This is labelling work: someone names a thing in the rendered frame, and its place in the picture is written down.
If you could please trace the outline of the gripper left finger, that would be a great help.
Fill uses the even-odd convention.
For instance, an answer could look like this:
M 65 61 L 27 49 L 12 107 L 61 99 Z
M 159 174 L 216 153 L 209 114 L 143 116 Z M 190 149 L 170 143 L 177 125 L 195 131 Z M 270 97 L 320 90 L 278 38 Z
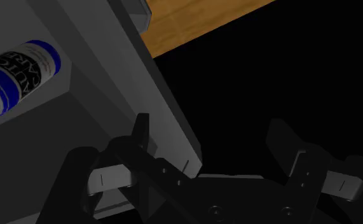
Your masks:
M 91 146 L 71 150 L 65 157 L 45 201 L 37 224 L 100 224 L 94 216 L 103 193 L 118 188 L 134 206 L 139 206 L 135 174 L 118 162 L 114 152 L 134 143 L 147 148 L 149 115 L 137 115 L 132 135 L 112 139 L 104 151 Z

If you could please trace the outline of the grey cabinet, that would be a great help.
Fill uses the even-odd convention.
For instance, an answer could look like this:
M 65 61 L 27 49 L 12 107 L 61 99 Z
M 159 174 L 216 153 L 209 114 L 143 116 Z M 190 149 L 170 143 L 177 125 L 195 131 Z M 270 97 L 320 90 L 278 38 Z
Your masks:
M 0 0 L 0 53 L 39 39 L 59 73 L 0 116 L 0 224 L 40 212 L 68 151 L 106 147 L 150 115 L 150 153 L 190 178 L 200 143 L 120 0 Z

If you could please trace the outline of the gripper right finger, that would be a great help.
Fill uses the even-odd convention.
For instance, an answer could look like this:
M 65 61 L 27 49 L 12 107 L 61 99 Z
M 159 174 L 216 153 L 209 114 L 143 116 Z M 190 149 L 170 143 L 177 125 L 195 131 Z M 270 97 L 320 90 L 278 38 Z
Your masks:
M 322 194 L 330 196 L 353 224 L 363 224 L 363 157 L 334 158 L 303 141 L 283 120 L 272 119 L 266 145 L 288 175 L 267 224 L 312 224 Z

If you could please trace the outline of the blue and white labelled can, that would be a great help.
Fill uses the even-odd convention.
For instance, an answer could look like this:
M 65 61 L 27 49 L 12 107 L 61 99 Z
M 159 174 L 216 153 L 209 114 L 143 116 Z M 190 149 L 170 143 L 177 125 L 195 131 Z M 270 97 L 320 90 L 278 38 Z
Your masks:
M 0 53 L 0 116 L 54 77 L 61 58 L 50 44 L 31 40 Z

